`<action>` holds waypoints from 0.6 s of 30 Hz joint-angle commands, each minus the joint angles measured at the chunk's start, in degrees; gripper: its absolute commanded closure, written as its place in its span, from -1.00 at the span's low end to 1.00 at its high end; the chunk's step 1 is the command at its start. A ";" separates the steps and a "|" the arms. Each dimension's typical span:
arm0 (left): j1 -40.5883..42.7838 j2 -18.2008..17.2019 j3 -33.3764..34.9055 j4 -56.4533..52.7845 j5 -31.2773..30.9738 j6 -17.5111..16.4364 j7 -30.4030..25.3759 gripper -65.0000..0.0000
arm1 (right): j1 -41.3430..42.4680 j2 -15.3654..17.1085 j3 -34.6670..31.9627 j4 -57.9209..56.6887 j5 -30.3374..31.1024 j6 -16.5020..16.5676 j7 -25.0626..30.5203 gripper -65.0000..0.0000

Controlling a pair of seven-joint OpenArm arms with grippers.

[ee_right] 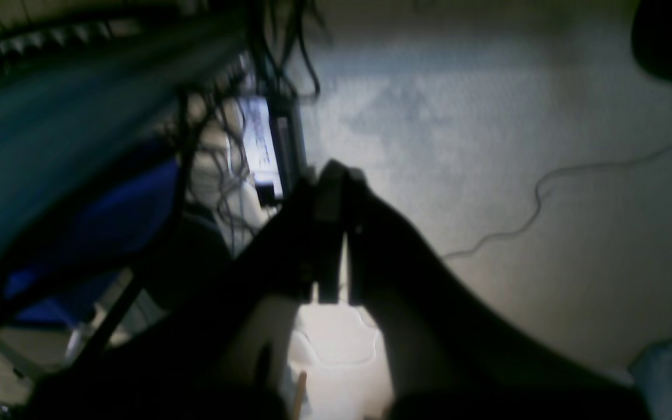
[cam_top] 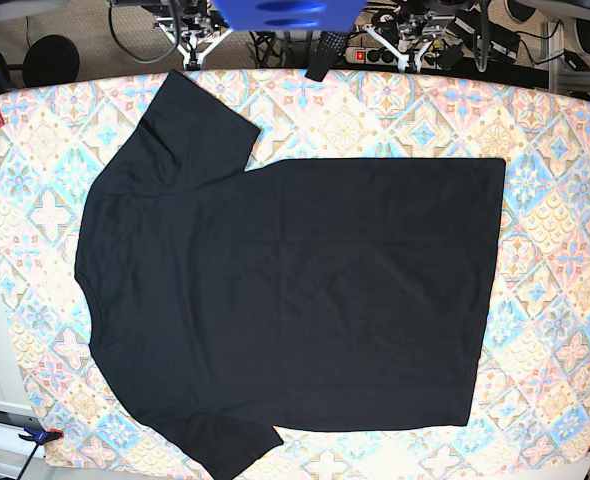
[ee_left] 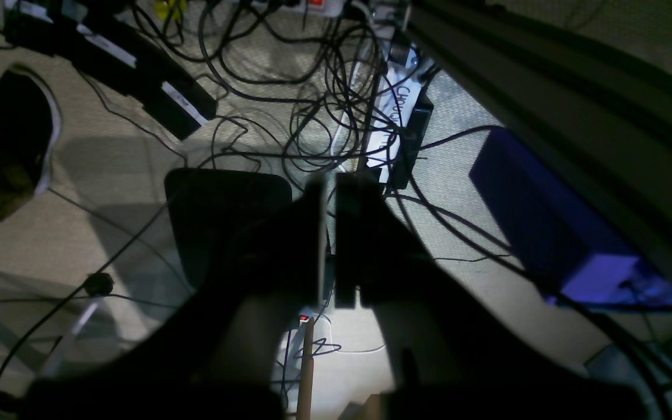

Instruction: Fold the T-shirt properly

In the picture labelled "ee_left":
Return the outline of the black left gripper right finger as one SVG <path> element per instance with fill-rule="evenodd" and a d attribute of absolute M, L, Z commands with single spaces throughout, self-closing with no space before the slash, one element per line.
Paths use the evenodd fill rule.
<path fill-rule="evenodd" d="M 357 173 L 335 184 L 335 297 L 373 310 L 395 389 L 381 419 L 644 419 L 629 387 L 582 377 L 508 330 Z"/>

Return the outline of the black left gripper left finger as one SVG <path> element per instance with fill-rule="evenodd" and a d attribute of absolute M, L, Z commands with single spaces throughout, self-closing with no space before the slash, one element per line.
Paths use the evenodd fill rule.
<path fill-rule="evenodd" d="M 227 243 L 224 260 L 149 338 L 85 374 L 40 379 L 29 419 L 281 419 L 270 374 L 287 326 L 320 303 L 325 185 Z"/>

